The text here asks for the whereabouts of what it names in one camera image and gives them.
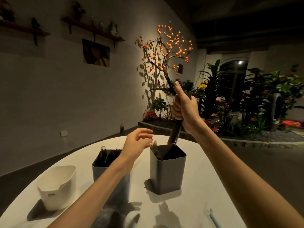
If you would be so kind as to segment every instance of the dark ceiling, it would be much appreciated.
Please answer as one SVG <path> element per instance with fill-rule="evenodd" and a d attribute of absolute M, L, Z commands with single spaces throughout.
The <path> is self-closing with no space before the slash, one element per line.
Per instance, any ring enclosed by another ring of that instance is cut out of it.
<path fill-rule="evenodd" d="M 304 0 L 165 0 L 208 53 L 304 41 Z"/>

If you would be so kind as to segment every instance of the person's left hand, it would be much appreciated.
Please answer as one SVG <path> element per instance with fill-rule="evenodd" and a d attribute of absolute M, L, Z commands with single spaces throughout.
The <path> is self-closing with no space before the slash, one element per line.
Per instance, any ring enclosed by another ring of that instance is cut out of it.
<path fill-rule="evenodd" d="M 125 141 L 123 150 L 119 157 L 123 161 L 124 175 L 131 172 L 135 160 L 142 153 L 143 149 L 152 146 L 152 130 L 137 128 L 131 132 Z"/>

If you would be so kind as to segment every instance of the round white table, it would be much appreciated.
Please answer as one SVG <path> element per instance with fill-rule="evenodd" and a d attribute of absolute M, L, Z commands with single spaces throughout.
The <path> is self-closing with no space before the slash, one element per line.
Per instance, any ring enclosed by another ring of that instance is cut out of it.
<path fill-rule="evenodd" d="M 158 145 L 166 144 L 168 138 L 168 136 L 154 135 Z M 93 183 L 92 163 L 101 146 L 107 149 L 121 149 L 125 139 L 126 136 L 123 136 L 94 143 L 53 165 L 76 166 L 75 200 Z M 137 206 L 137 210 L 131 211 L 127 218 L 132 219 L 140 214 L 137 225 L 140 228 L 215 228 L 209 217 L 211 208 L 222 228 L 245 228 L 243 220 L 201 147 L 184 139 L 178 139 L 177 145 L 187 154 L 181 190 L 156 195 L 145 188 L 145 181 L 150 176 L 150 151 L 145 149 L 131 172 L 129 202 Z M 40 199 L 36 188 L 40 176 L 29 184 L 3 213 L 0 227 L 44 228 L 55 220 L 58 215 L 27 221 L 29 212 Z"/>

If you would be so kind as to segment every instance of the gray container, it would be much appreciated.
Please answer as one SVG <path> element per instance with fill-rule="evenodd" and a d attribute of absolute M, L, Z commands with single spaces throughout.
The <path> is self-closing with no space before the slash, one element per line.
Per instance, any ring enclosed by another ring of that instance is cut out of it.
<path fill-rule="evenodd" d="M 150 181 L 156 194 L 161 195 L 181 189 L 186 156 L 173 144 L 151 147 Z"/>
<path fill-rule="evenodd" d="M 97 165 L 98 159 L 101 157 L 100 154 L 98 155 L 98 157 L 95 159 L 95 161 L 92 164 L 94 182 L 108 168 L 108 167 L 99 167 Z M 105 205 L 121 206 L 121 205 L 129 202 L 129 196 L 130 196 L 130 174 L 124 176 L 120 180 L 120 182 L 117 184 L 116 188 L 113 190 L 112 194 L 106 201 Z"/>

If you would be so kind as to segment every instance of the wall socket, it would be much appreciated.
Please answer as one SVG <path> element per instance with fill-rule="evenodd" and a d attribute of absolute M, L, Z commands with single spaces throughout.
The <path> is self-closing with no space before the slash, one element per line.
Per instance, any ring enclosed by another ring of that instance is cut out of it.
<path fill-rule="evenodd" d="M 60 132 L 60 137 L 66 137 L 67 136 L 67 130 Z"/>

